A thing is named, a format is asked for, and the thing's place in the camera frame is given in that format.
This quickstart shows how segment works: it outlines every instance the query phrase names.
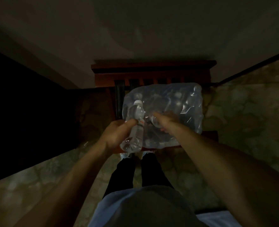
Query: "clear plastic bottle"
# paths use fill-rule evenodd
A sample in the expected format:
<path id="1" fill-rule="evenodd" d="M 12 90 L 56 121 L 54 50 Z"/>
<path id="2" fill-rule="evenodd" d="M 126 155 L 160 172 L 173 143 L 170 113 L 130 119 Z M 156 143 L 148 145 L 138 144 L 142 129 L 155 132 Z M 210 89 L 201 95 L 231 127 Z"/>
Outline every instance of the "clear plastic bottle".
<path id="1" fill-rule="evenodd" d="M 142 107 L 142 101 L 136 100 L 128 109 L 126 121 L 137 119 L 138 124 L 131 129 L 130 135 L 120 145 L 120 148 L 128 153 L 139 152 L 142 149 L 142 140 L 144 135 L 144 116 L 145 111 Z"/>

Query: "person's left arm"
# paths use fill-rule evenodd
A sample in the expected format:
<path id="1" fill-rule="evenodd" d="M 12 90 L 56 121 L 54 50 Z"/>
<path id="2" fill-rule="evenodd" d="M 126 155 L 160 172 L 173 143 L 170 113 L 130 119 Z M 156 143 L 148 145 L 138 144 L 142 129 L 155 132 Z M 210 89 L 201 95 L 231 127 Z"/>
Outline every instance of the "person's left arm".
<path id="1" fill-rule="evenodd" d="M 134 119 L 112 122 L 99 141 L 14 227 L 73 226 L 101 167 L 136 124 Z"/>

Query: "shoe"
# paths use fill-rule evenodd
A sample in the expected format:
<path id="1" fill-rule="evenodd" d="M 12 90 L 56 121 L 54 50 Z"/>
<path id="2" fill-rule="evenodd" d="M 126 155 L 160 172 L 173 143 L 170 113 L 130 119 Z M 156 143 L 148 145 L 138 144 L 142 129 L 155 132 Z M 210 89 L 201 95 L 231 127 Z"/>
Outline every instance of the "shoe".
<path id="1" fill-rule="evenodd" d="M 126 159 L 126 158 L 129 158 L 129 159 L 132 158 L 134 156 L 134 153 L 125 152 L 125 153 L 120 153 L 119 155 L 121 156 L 121 161 L 122 161 L 123 159 Z"/>
<path id="2" fill-rule="evenodd" d="M 143 151 L 142 152 L 142 158 L 144 157 L 145 154 L 148 154 L 148 153 L 153 153 L 154 154 L 156 151 L 157 150 L 146 150 L 146 151 Z"/>

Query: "bottle cap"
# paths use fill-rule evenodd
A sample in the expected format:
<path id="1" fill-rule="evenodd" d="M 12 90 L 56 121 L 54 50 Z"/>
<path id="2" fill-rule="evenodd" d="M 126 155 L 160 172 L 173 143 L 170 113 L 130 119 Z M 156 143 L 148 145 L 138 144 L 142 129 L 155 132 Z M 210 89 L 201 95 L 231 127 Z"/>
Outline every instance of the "bottle cap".
<path id="1" fill-rule="evenodd" d="M 134 104 L 140 104 L 142 106 L 142 101 L 141 100 L 136 100 L 136 101 L 134 101 Z"/>

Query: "floor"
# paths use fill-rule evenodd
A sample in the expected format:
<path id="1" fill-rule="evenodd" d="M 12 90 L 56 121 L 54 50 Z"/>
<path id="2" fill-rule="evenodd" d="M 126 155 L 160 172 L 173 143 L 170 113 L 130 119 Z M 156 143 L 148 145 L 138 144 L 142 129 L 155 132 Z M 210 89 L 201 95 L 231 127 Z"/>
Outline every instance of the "floor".
<path id="1" fill-rule="evenodd" d="M 217 88 L 203 89 L 203 130 L 217 130 L 219 142 L 240 149 L 279 171 L 279 61 Z M 0 180 L 0 227 L 13 226 L 70 170 L 111 121 L 103 93 L 80 101 L 76 117 L 83 142 L 77 149 Z M 183 149 L 159 150 L 157 157 L 172 185 L 194 210 L 223 208 Z M 87 226 L 119 156 L 100 170 L 74 226 Z M 134 187 L 141 186 L 137 167 Z"/>

